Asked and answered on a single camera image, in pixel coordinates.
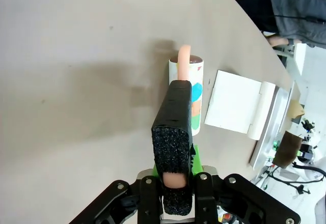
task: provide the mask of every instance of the metal bolt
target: metal bolt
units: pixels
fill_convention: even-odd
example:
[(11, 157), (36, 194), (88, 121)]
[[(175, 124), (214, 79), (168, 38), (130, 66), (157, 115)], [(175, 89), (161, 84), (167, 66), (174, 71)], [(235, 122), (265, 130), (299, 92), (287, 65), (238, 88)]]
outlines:
[(235, 179), (234, 177), (230, 177), (230, 178), (229, 178), (229, 182), (232, 183), (232, 184), (233, 184), (233, 183), (236, 183), (236, 179)]
[(286, 220), (286, 224), (294, 224), (294, 220), (292, 218), (288, 218)]
[(207, 176), (206, 176), (205, 174), (201, 174), (201, 175), (200, 175), (200, 179), (202, 179), (202, 180), (206, 180), (206, 179), (207, 179)]

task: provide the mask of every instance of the black device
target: black device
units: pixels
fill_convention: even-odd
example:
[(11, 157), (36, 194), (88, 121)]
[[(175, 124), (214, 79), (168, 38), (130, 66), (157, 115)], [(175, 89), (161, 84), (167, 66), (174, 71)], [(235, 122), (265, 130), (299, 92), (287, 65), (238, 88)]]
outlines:
[[(179, 223), (214, 224), (217, 206), (245, 224), (300, 224), (298, 214), (238, 174), (222, 180), (198, 173), (192, 179), (195, 218)], [(145, 176), (133, 184), (118, 180), (107, 187), (70, 224), (120, 224), (138, 211), (138, 224), (161, 224), (162, 182)]]

